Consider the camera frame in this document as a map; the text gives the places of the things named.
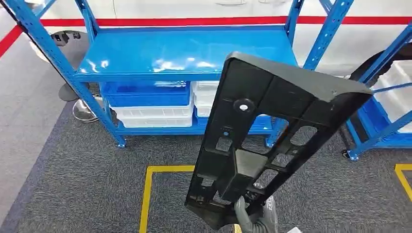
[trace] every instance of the gray glove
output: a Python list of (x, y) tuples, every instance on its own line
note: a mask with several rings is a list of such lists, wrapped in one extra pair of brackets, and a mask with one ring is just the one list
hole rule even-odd
[(252, 223), (245, 209), (244, 197), (240, 197), (235, 203), (236, 217), (238, 218), (242, 233), (277, 233), (276, 210), (273, 196), (268, 198), (263, 206), (263, 216)]

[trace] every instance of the black plastic part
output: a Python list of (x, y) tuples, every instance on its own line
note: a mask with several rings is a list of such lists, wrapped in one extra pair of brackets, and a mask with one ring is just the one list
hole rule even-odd
[(368, 133), (363, 127), (357, 112), (350, 117), (350, 122), (352, 123), (353, 128), (355, 128), (355, 131), (358, 134), (359, 140), (361, 142), (366, 142), (367, 140), (369, 140)]
[(349, 158), (349, 152), (348, 152), (348, 150), (342, 150), (341, 153), (342, 153), (342, 156), (343, 156), (344, 158), (346, 158), (346, 159)]
[[(364, 84), (234, 52), (223, 67), (185, 205), (211, 228), (237, 223), (234, 202), (245, 196), (251, 218), (265, 200), (303, 165), (372, 96)], [(266, 154), (245, 150), (243, 140), (256, 116), (267, 114), (288, 126)], [(317, 132), (302, 146), (290, 142), (302, 126)], [(228, 151), (216, 149), (221, 137)], [(285, 167), (278, 154), (292, 155)], [(266, 169), (277, 175), (264, 189), (253, 186)], [(203, 186), (203, 179), (213, 181)], [(213, 200), (216, 192), (230, 204)]]

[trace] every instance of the yellow floor marking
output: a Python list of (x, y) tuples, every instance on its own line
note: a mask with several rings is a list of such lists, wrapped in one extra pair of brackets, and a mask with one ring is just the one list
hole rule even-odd
[(240, 228), (240, 226), (238, 224), (235, 224), (234, 233), (242, 233), (242, 229)]
[(143, 191), (143, 203), (142, 211), (140, 214), (140, 233), (146, 233), (147, 231), (147, 218), (149, 216), (149, 202), (150, 202), (150, 192), (152, 190), (152, 174), (153, 172), (182, 172), (191, 171), (193, 172), (193, 165), (183, 165), (183, 166), (148, 166), (146, 170), (146, 180), (144, 182)]
[(400, 183), (402, 184), (403, 188), (406, 191), (406, 194), (408, 194), (409, 199), (412, 201), (412, 188), (408, 183), (408, 180), (406, 180), (405, 175), (403, 174), (402, 171), (411, 171), (412, 170), (412, 164), (396, 164), (395, 165), (395, 173), (399, 178)]

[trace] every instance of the white storage bin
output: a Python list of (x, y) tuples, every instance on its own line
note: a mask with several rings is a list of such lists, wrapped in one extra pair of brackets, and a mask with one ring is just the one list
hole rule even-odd
[[(408, 75), (402, 67), (405, 66), (395, 61), (388, 72), (380, 76), (372, 89), (378, 90), (412, 82), (412, 76)], [(395, 122), (412, 110), (412, 86), (379, 92), (374, 94), (374, 97), (382, 105), (391, 122)], [(412, 133), (412, 122), (399, 129), (398, 132)]]
[(402, 69), (409, 77), (412, 77), (412, 60), (394, 61), (400, 69)]
[(196, 106), (198, 117), (209, 117), (210, 111), (212, 111), (212, 106)]
[(400, 85), (412, 82), (412, 74), (407, 74), (398, 61), (394, 61), (391, 68), (381, 75), (378, 82), (382, 82), (385, 87)]
[(194, 102), (196, 106), (200, 105), (213, 105), (215, 100), (216, 91), (200, 91), (194, 93)]
[(195, 81), (192, 82), (192, 88), (194, 92), (199, 91), (214, 91), (218, 89), (219, 81)]
[(190, 127), (192, 116), (175, 118), (122, 118), (126, 128)]
[(193, 114), (193, 100), (190, 96), (188, 106), (147, 106), (147, 107), (110, 107), (113, 109), (117, 118), (167, 118), (167, 117), (191, 117)]

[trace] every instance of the mounting hole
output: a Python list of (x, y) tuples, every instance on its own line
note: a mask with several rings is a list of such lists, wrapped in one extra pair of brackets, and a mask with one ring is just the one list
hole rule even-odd
[(239, 106), (239, 108), (240, 108), (242, 111), (246, 111), (249, 107), (248, 107), (246, 104), (241, 104), (241, 105)]

